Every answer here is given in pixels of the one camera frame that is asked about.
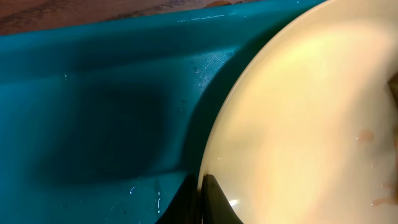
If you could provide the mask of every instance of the plate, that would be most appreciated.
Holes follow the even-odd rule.
[[[332,0],[253,59],[208,139],[213,174],[244,223],[396,223],[372,206],[396,180],[398,1]]]

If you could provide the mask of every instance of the wood grain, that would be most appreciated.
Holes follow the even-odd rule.
[[[258,0],[0,0],[0,35]]]

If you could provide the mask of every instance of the teal plastic tray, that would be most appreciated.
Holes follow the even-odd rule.
[[[0,223],[154,223],[247,64],[320,2],[0,37]]]

